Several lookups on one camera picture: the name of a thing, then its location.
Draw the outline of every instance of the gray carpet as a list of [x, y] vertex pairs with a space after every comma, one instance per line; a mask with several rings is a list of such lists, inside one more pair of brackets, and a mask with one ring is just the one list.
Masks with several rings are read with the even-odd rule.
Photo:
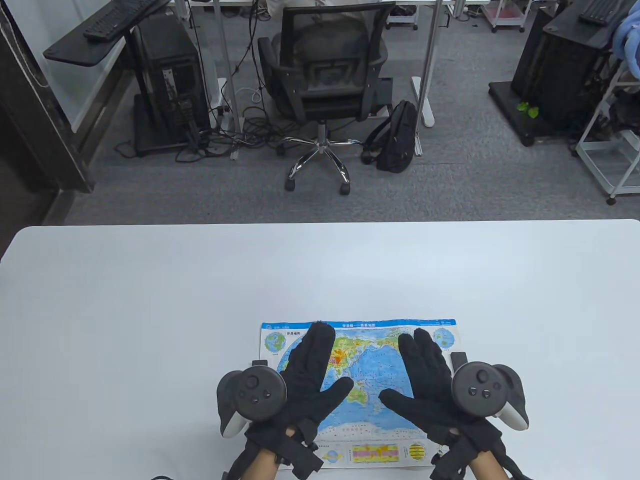
[[[397, 27], [384, 34], [390, 59], [382, 76], [394, 78], [395, 103], [413, 99], [410, 77], [422, 68], [430, 15], [428, 8], [420, 11], [418, 31]], [[238, 61], [248, 43], [247, 20], [225, 22], [231, 59]], [[278, 30], [276, 22], [262, 22], [258, 36]], [[339, 178], [328, 161], [311, 164], [299, 174], [296, 191], [285, 192], [295, 150], [282, 158], [268, 148], [242, 149], [237, 162], [189, 165], [174, 163], [174, 154], [120, 157], [113, 147], [132, 136], [133, 84], [93, 160], [95, 191], [77, 197], [67, 223], [640, 218], [640, 197], [606, 205], [591, 174], [563, 143], [523, 147], [489, 98], [487, 84], [511, 79], [525, 40], [517, 29], [491, 34], [482, 18], [452, 20], [441, 30], [429, 94], [436, 125], [420, 133], [424, 156], [394, 175], [362, 165], [356, 147], [340, 149], [351, 174], [349, 197], [338, 194]], [[236, 88], [256, 87], [250, 61], [234, 79]], [[242, 106], [251, 104], [250, 95], [241, 92]], [[374, 126], [354, 124], [344, 136], [363, 140]]]

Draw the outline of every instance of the forearm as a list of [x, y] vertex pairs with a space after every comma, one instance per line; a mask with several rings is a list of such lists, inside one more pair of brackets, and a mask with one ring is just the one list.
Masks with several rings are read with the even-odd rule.
[[476, 480], [509, 480], [500, 463], [491, 452], [480, 452], [469, 464]]
[[[287, 429], [287, 435], [293, 436], [295, 430]], [[253, 463], [246, 469], [241, 480], [273, 480], [278, 473], [279, 463], [276, 454], [268, 450], [260, 450]]]

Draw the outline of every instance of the vr controller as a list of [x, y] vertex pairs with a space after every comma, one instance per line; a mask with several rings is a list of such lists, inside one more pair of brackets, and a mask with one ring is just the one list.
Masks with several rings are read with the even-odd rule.
[[506, 365], [467, 362], [464, 352], [452, 352], [453, 400], [475, 417], [493, 416], [514, 430], [529, 428], [524, 389], [518, 374]]
[[[475, 417], [493, 416], [514, 430], [529, 428], [525, 397], [518, 374], [506, 365], [468, 362], [464, 352], [452, 352], [453, 400]], [[238, 435], [247, 423], [270, 419], [287, 401], [287, 385], [265, 360], [255, 360], [247, 370], [222, 377], [216, 391], [220, 433]]]
[[220, 433], [232, 438], [249, 422], [270, 419], [287, 401], [287, 385], [265, 360], [255, 360], [247, 370], [234, 370], [220, 379], [216, 390]]

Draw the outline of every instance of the black keyboard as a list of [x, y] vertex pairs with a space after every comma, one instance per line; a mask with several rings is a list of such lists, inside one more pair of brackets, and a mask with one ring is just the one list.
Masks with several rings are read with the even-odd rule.
[[89, 25], [83, 35], [90, 40], [110, 42], [122, 33], [156, 0], [111, 0], [109, 8]]
[[591, 0], [580, 14], [580, 20], [606, 26], [620, 9], [622, 0]]

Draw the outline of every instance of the hand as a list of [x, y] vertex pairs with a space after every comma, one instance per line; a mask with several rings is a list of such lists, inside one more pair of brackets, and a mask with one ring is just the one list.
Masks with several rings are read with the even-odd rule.
[[[312, 453], [317, 448], [313, 440], [318, 425], [353, 388], [352, 379], [340, 378], [320, 391], [334, 340], [333, 327], [314, 323], [300, 345], [291, 351], [289, 363], [281, 372], [287, 385], [287, 401], [272, 418], [253, 422], [247, 429], [244, 451], [229, 470], [228, 480], [273, 480], [278, 468], [275, 462], [269, 462], [274, 453], [277, 462], [293, 464], [293, 474], [299, 479], [306, 480], [311, 472], [320, 469], [323, 462]], [[308, 448], [300, 445], [302, 441]]]
[[380, 392], [380, 401], [427, 434], [434, 426], [457, 429], [478, 452], [492, 449], [501, 432], [486, 419], [461, 411], [451, 394], [451, 371], [442, 350], [429, 333], [417, 328], [403, 333], [398, 347], [411, 382], [413, 398], [392, 389]]
[[316, 429], [349, 395], [351, 378], [340, 378], [323, 392], [324, 376], [329, 365], [335, 330], [326, 323], [314, 323], [300, 344], [289, 355], [289, 363], [280, 374], [287, 385], [287, 402], [270, 422], [278, 429], [295, 427], [300, 421], [311, 420]]

